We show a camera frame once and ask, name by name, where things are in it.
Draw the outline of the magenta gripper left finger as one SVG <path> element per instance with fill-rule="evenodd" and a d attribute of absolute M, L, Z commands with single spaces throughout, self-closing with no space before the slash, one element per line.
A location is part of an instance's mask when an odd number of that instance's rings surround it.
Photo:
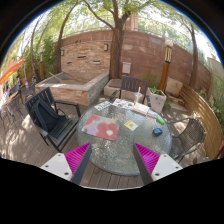
<path fill-rule="evenodd" d="M 91 144 L 87 143 L 66 154 L 57 153 L 41 169 L 79 185 L 91 153 Z"/>

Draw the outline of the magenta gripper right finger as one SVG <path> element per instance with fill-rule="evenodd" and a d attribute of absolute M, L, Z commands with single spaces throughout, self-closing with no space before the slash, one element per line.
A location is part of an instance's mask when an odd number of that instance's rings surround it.
<path fill-rule="evenodd" d="M 133 144 L 133 154 L 145 185 L 182 169 L 168 154 L 152 151 L 140 144 Z"/>

